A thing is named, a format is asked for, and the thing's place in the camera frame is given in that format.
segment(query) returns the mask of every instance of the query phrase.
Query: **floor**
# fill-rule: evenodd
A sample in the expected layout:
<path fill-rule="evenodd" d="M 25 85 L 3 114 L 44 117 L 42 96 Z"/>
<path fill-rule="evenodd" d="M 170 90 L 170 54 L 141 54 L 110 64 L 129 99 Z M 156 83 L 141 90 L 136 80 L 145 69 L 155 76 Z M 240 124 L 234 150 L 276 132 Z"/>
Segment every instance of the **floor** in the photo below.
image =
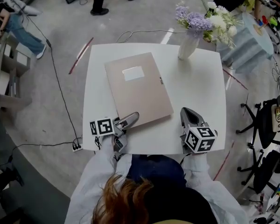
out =
<path fill-rule="evenodd" d="M 0 121 L 0 164 L 6 162 L 10 150 L 14 147 L 14 142 L 6 134 L 5 127 Z M 28 218 L 26 221 L 23 220 L 23 223 L 64 224 L 70 198 L 51 185 L 25 159 L 20 150 L 16 149 L 13 152 L 13 164 L 9 164 L 8 167 L 17 169 L 25 185 L 21 187 L 17 181 L 13 181 L 10 182 L 9 188 L 2 191 L 0 219 L 21 209 Z"/>
<path fill-rule="evenodd" d="M 68 5 L 64 0 L 35 0 L 32 3 L 32 6 L 43 11 L 33 20 L 53 46 L 60 85 L 78 136 L 82 135 L 84 85 L 90 49 L 71 75 L 69 71 L 81 48 L 92 37 L 92 44 L 116 42 L 123 32 L 129 30 L 173 28 L 182 31 L 174 20 L 175 5 L 180 1 L 105 0 L 104 6 L 110 9 L 110 13 L 102 17 L 90 15 L 92 0 L 88 0 L 84 6 L 79 5 L 78 1 Z M 193 11 L 204 13 L 201 0 L 183 1 Z M 42 37 L 31 22 L 28 30 Z M 128 42 L 160 43 L 164 35 L 164 32 L 136 33 Z M 182 34 L 173 34 L 168 44 L 178 45 L 181 41 Z M 199 47 L 215 50 L 214 44 L 204 41 L 200 42 Z M 280 55 L 276 56 L 276 60 L 280 67 Z M 235 130 L 251 122 L 239 104 L 247 102 L 253 105 L 277 96 L 272 67 L 273 62 L 264 61 L 250 74 L 233 74 L 232 70 L 223 66 L 227 104 L 226 144 L 225 150 L 208 154 L 209 174 L 221 181 L 234 196 L 241 189 L 240 181 L 246 175 L 236 172 L 236 168 L 248 165 L 250 155 L 246 144 L 252 136 L 252 132 L 235 134 Z M 49 49 L 22 77 L 21 82 L 22 94 L 31 96 L 33 103 L 13 113 L 13 122 L 22 135 L 17 145 L 21 141 L 56 144 L 73 140 L 75 136 L 58 88 Z M 73 153 L 70 144 L 57 147 L 23 146 L 20 150 L 45 178 L 68 196 L 77 185 L 87 161 L 93 156 L 93 152 L 86 150 Z"/>

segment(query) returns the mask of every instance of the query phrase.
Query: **white table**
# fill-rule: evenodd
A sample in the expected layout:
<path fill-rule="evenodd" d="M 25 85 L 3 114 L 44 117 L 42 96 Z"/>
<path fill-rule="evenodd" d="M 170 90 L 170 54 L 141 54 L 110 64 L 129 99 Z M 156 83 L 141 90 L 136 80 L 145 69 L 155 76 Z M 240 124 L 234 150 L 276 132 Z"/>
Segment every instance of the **white table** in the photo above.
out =
<path fill-rule="evenodd" d="M 127 131 L 130 154 L 182 154 L 181 108 L 190 108 L 218 132 L 213 150 L 224 149 L 226 100 L 220 55 L 196 49 L 189 60 L 177 58 L 179 46 L 149 43 L 93 45 L 88 64 L 83 111 L 83 148 L 98 150 L 89 122 L 117 117 L 106 76 L 106 62 L 151 52 L 158 66 L 174 114 Z"/>

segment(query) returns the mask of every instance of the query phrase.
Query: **white vase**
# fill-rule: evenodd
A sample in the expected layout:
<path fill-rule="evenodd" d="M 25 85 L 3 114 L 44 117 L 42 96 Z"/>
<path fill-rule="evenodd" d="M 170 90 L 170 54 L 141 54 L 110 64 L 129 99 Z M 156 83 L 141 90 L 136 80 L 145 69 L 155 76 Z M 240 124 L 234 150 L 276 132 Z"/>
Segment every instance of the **white vase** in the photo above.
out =
<path fill-rule="evenodd" d="M 197 48 L 199 44 L 200 36 L 194 34 L 195 32 L 192 32 L 190 29 L 187 30 L 186 36 L 183 39 L 178 50 L 179 59 L 181 60 L 187 59 L 190 55 L 192 55 L 192 53 Z"/>

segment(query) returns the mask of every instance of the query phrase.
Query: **black chair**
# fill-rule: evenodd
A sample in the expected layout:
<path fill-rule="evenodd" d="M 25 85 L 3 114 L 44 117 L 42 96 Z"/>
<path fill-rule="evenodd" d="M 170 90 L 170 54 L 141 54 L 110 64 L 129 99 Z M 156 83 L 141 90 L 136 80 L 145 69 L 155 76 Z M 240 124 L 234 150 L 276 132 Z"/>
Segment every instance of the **black chair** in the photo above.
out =
<path fill-rule="evenodd" d="M 249 188 L 253 189 L 258 194 L 268 185 L 274 191 L 272 195 L 272 197 L 274 197 L 280 187 L 280 185 L 276 187 L 270 183 L 274 172 L 280 173 L 280 153 L 276 150 L 271 151 L 262 159 L 262 165 L 255 169 L 253 188 Z"/>
<path fill-rule="evenodd" d="M 246 169 L 241 169 L 241 167 L 238 167 L 239 172 L 246 172 L 246 171 L 251 171 L 249 174 L 247 180 L 245 182 L 242 182 L 243 185 L 246 185 L 246 183 L 250 180 L 250 178 L 253 176 L 255 173 L 256 169 L 259 166 L 259 163 L 262 159 L 263 156 L 263 150 L 261 149 L 261 154 L 259 159 L 256 159 L 256 154 L 254 150 L 254 142 L 256 138 L 256 133 L 257 130 L 259 132 L 259 139 L 261 142 L 261 145 L 263 149 L 266 149 L 269 147 L 271 143 L 280 145 L 280 141 L 274 140 L 274 137 L 276 136 L 276 132 L 273 132 L 273 125 L 272 125 L 272 114 L 271 114 L 271 107 L 272 105 L 277 104 L 278 106 L 280 105 L 280 96 L 278 96 L 276 99 L 271 99 L 268 101 L 263 102 L 263 108 L 261 108 L 261 104 L 256 104 L 255 107 L 257 108 L 257 113 L 256 116 L 253 114 L 251 109 L 247 104 L 241 104 L 241 107 L 246 107 L 247 111 L 249 112 L 253 122 L 250 124 L 248 127 L 246 127 L 243 130 L 237 130 L 236 133 L 244 133 L 247 130 L 251 129 L 254 127 L 253 130 L 253 139 L 251 143 L 248 143 L 248 147 L 253 150 L 253 165 L 250 168 Z"/>

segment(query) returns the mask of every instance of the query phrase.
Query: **white jacket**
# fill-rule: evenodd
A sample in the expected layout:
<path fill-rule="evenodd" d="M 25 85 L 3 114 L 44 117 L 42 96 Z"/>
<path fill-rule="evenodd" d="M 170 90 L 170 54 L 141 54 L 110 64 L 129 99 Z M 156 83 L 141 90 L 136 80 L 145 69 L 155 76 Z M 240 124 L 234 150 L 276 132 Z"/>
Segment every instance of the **white jacket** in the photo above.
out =
<path fill-rule="evenodd" d="M 103 140 L 101 150 L 90 159 L 82 173 L 71 196 L 65 224 L 90 224 L 93 210 L 108 179 L 114 173 L 122 175 L 117 188 L 125 180 L 132 163 L 132 155 L 123 155 L 117 164 L 113 157 L 111 137 L 108 137 Z M 248 224 L 245 211 L 220 182 L 210 178 L 208 168 L 206 154 L 185 157 L 183 169 L 187 186 L 201 193 L 210 203 L 218 224 Z"/>

